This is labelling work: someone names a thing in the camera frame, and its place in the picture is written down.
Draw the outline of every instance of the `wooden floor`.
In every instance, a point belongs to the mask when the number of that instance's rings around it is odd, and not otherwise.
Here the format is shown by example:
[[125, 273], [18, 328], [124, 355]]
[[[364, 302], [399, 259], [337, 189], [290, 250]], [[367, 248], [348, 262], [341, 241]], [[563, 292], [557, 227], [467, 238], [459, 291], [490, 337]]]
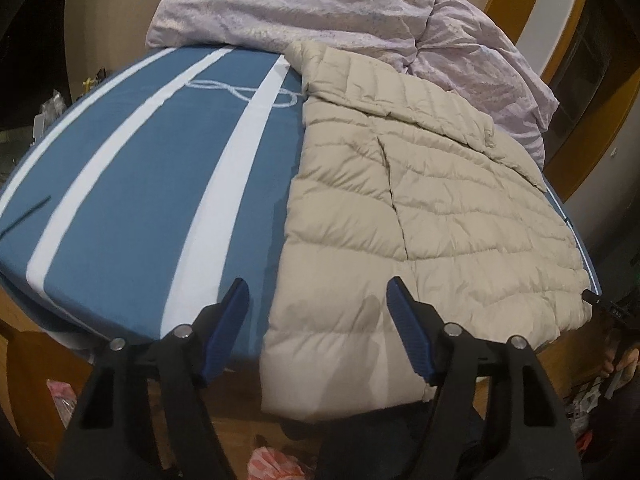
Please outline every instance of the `wooden floor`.
[[[37, 327], [2, 290], [0, 290], [0, 319], [21, 331], [37, 330]], [[567, 396], [572, 386], [587, 380], [597, 372], [602, 363], [602, 345], [600, 323], [594, 319], [580, 330], [565, 333], [558, 341], [540, 352], [540, 361], [560, 397]], [[73, 355], [68, 358], [69, 367], [86, 366], [84, 362], [76, 362], [76, 359]], [[0, 337], [0, 404], [11, 420], [5, 363], [6, 342]], [[171, 460], [171, 455], [157, 388], [154, 389], [151, 386], [150, 393], [159, 449], [163, 463], [167, 464]], [[24, 395], [28, 398], [30, 393], [27, 391]], [[276, 418], [260, 411], [257, 369], [248, 370], [242, 374], [226, 372], [204, 391], [203, 399], [226, 455], [239, 478], [246, 477], [246, 464], [255, 447], [268, 444], [297, 456], [303, 461], [315, 455], [319, 449], [319, 437], [293, 442], [282, 433]], [[486, 385], [483, 383], [478, 385], [475, 405], [483, 415], [486, 405]], [[38, 455], [37, 450], [32, 449], [32, 451]], [[44, 457], [42, 461], [52, 467], [50, 457]]]

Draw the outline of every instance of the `silver bolt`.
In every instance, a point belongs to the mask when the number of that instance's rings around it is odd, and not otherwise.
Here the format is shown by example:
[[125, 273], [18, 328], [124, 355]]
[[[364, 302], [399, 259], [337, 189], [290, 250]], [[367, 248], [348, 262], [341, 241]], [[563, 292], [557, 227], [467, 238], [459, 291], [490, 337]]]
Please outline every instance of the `silver bolt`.
[[111, 340], [111, 342], [109, 343], [109, 348], [111, 348], [111, 350], [113, 350], [114, 352], [118, 352], [122, 350], [126, 345], [127, 342], [124, 341], [123, 338], [117, 337], [116, 339]]
[[191, 328], [191, 325], [178, 325], [174, 328], [174, 335], [176, 337], [179, 337], [180, 339], [188, 338], [191, 333], [193, 333], [193, 328]]
[[524, 350], [527, 347], [527, 340], [524, 339], [521, 335], [515, 335], [511, 338], [511, 344], [514, 345], [518, 350]]
[[458, 323], [447, 323], [444, 326], [444, 333], [451, 337], [458, 337], [462, 334], [462, 327]]

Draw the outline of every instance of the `bed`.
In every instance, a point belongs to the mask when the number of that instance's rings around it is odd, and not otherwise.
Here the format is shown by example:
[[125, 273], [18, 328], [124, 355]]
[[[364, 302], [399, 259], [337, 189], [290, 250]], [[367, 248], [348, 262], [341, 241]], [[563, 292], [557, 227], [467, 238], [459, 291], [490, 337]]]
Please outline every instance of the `bed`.
[[[163, 336], [240, 276], [251, 305], [232, 359], [255, 362], [300, 160], [302, 107], [300, 76], [278, 54], [228, 46], [149, 53], [76, 102], [5, 185], [2, 286], [54, 338], [90, 349], [116, 336]], [[599, 293], [551, 188], [547, 198]]]

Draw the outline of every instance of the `beige puffer jacket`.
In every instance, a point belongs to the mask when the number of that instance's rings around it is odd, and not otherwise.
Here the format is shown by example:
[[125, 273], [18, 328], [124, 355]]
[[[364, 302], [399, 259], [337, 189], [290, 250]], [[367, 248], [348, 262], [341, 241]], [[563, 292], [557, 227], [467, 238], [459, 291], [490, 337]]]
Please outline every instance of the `beige puffer jacket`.
[[523, 147], [463, 98], [322, 44], [287, 60], [308, 95], [270, 327], [263, 409], [299, 420], [412, 402], [385, 288], [476, 337], [533, 347], [590, 318], [574, 237]]

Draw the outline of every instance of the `white stripe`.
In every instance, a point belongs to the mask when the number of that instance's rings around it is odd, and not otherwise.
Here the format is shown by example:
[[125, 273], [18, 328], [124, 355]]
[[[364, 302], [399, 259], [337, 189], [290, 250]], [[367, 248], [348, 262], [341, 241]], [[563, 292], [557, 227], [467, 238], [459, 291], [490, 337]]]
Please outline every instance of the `white stripe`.
[[147, 65], [150, 65], [155, 60], [161, 58], [162, 56], [166, 56], [170, 52], [174, 51], [174, 48], [166, 48], [153, 54], [152, 56], [145, 57], [145, 59], [140, 60], [135, 65], [130, 66], [121, 74], [118, 74], [114, 78], [104, 82], [102, 85], [98, 86], [95, 91], [91, 92], [89, 95], [85, 96], [75, 107], [71, 108], [69, 112], [60, 120], [56, 126], [47, 134], [47, 136], [42, 139], [33, 151], [28, 155], [28, 158], [25, 159], [23, 164], [20, 166], [18, 171], [15, 173], [14, 177], [7, 183], [6, 189], [4, 193], [0, 196], [0, 218], [4, 214], [6, 210], [7, 204], [10, 202], [12, 197], [14, 196], [18, 187], [25, 179], [25, 177], [36, 165], [36, 162], [40, 160], [40, 157], [44, 152], [47, 151], [47, 148], [52, 145], [52, 143], [60, 136], [62, 132], [66, 130], [66, 128], [74, 122], [89, 106], [94, 104], [98, 99], [100, 99], [107, 92], [113, 90], [117, 85], [122, 83], [128, 77], [134, 75], [137, 71], [144, 68]]
[[84, 199], [89, 195], [102, 172], [104, 172], [140, 126], [142, 126], [167, 99], [182, 88], [186, 82], [196, 77], [200, 72], [232, 50], [232, 47], [220, 48], [205, 56], [199, 62], [191, 65], [187, 70], [169, 81], [118, 126], [98, 151], [94, 153], [94, 156], [92, 156], [85, 167], [82, 168], [82, 171], [78, 174], [69, 189], [66, 190], [60, 204], [58, 204], [51, 215], [27, 265], [27, 282], [41, 297], [53, 303], [51, 298], [44, 292], [46, 275], [58, 252], [62, 238], [69, 229], [82, 202], [84, 202]]
[[218, 300], [226, 253], [244, 188], [271, 108], [288, 71], [289, 63], [280, 56], [244, 109], [220, 156], [178, 260], [164, 306], [161, 335], [180, 323], [193, 322], [204, 306]]

